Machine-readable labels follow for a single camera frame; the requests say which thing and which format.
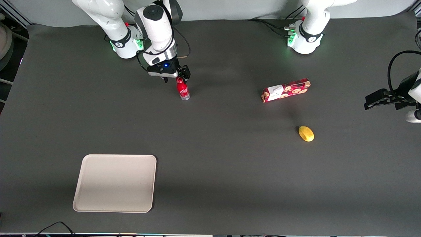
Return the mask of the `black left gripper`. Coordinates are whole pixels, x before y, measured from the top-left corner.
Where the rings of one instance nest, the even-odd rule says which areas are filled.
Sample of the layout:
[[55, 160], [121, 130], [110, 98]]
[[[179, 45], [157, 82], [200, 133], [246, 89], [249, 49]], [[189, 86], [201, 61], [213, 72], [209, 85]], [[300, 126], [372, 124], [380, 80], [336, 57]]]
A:
[[390, 91], [388, 91], [387, 89], [380, 89], [365, 97], [366, 103], [364, 104], [364, 109], [367, 111], [377, 106], [390, 105], [394, 103], [396, 103], [394, 105], [396, 110], [403, 109], [407, 106], [415, 107], [417, 102], [415, 99], [409, 96], [409, 90], [415, 84], [418, 74], [418, 72], [415, 72], [409, 75], [408, 77], [403, 79], [399, 84], [398, 88], [394, 90], [396, 92], [396, 95], [404, 102], [407, 102], [409, 105], [404, 105], [401, 102], [396, 103], [396, 100], [394, 99]]

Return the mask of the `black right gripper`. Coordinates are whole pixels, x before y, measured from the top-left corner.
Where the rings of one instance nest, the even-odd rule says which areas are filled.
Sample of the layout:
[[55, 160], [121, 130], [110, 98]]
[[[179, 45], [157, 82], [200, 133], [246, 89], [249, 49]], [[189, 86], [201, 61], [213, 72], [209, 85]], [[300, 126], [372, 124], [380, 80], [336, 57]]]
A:
[[188, 80], [191, 76], [188, 66], [180, 67], [178, 59], [165, 60], [153, 66], [148, 66], [147, 72], [150, 76], [163, 77], [165, 83], [168, 82], [168, 78], [180, 76], [183, 80]]

